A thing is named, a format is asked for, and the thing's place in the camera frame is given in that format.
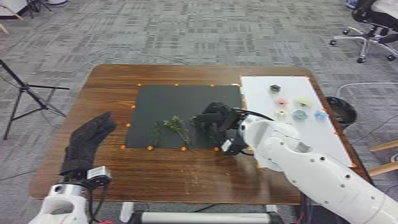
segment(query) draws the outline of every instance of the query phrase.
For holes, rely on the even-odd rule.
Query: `black mat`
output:
[[[211,102],[222,102],[229,107],[241,107],[238,86],[144,86],[138,89],[131,127],[126,136],[126,148],[145,148],[154,142],[154,123],[177,116],[188,129],[188,148],[213,148],[213,141],[200,128],[192,126],[190,119],[202,113]],[[158,148],[179,148],[184,145],[181,137],[161,128]]]

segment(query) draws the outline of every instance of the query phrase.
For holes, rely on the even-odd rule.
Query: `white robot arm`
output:
[[[353,224],[396,224],[396,201],[339,161],[305,146],[295,127],[248,115],[238,130],[259,165],[284,172],[312,201]]]

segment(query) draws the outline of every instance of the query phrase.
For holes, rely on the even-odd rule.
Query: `tripod stand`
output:
[[[10,131],[10,125],[12,125],[12,122],[23,118],[24,116],[28,116],[33,112],[40,111],[40,110],[48,110],[51,111],[55,114],[58,114],[62,117],[65,117],[65,114],[62,113],[62,111],[56,109],[56,107],[51,105],[49,103],[49,100],[51,100],[51,97],[53,97],[53,93],[55,93],[55,90],[56,89],[62,89],[62,90],[69,90],[69,88],[64,88],[64,87],[55,87],[55,86],[40,86],[40,85],[28,85],[19,77],[16,76],[16,73],[12,72],[7,64],[3,63],[3,61],[0,60],[0,66],[3,67],[3,70],[7,71],[19,87],[17,90],[19,90],[19,93],[17,93],[17,97],[16,97],[16,103],[14,103],[14,109],[12,109],[12,113],[10,113],[10,118],[8,118],[8,124],[7,124],[7,129],[5,129],[5,133],[3,133],[3,140],[7,140],[7,137],[8,137],[8,131]],[[49,95],[46,97],[46,99],[35,94],[32,88],[40,88],[40,89],[51,89],[51,92],[49,92]],[[32,97],[35,103],[39,104],[39,108],[33,109],[32,111],[28,111],[24,114],[21,114],[19,116],[16,116],[16,109],[17,109],[17,105],[19,105],[19,100],[21,100],[21,94],[26,93],[28,96]]]
[[[46,5],[46,3],[42,3],[42,0],[26,0],[28,3],[28,9],[30,9],[30,17],[33,18],[33,12],[40,12],[40,6],[44,6],[44,8],[48,9],[48,11],[53,11]]]

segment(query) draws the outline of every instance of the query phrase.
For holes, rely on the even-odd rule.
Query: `wooden table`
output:
[[[177,149],[156,149],[154,151],[120,149],[138,84],[225,85],[239,83],[241,75],[307,76],[323,107],[330,111],[312,74],[303,68],[174,65],[99,65],[94,68],[30,184],[32,197],[42,199],[49,186],[56,183],[56,172],[72,130],[94,116],[112,111],[119,126],[96,155],[96,165],[104,165],[112,171],[108,201],[298,203],[298,190],[287,183],[284,174],[255,169],[252,157],[225,156],[213,150],[183,152]],[[330,118],[357,165],[353,171],[367,180],[367,173],[332,114]]]

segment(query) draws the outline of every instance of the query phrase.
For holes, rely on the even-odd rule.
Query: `gray carpet floor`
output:
[[[398,82],[398,61],[385,60],[380,49],[371,49],[366,64],[357,64],[359,43],[341,41],[328,46],[348,25],[366,28],[351,20],[343,0],[71,0],[53,12],[42,9],[33,19],[26,14],[24,21],[0,22],[10,31],[8,35],[0,33],[0,58],[26,82],[71,88],[53,97],[65,112],[92,67],[106,63],[302,66],[325,95],[334,95],[346,83]],[[0,80],[0,130],[16,94]],[[373,154],[367,150],[398,139],[396,96],[396,85],[341,90],[359,112],[346,136],[366,168],[385,163],[398,152],[392,149]],[[19,111],[33,106],[23,99]],[[16,122],[8,140],[0,140],[0,179],[37,169],[60,124],[62,118],[46,112]],[[30,172],[0,180],[0,223],[26,223],[37,213],[40,201],[28,197],[32,176]],[[398,184],[396,172],[373,180],[385,190]],[[389,193],[398,199],[396,191]],[[151,211],[192,211],[202,205],[136,206]],[[119,207],[119,203],[106,203],[99,218],[117,219]],[[222,205],[209,211],[263,212],[264,208]],[[280,212],[291,222],[287,209]]]

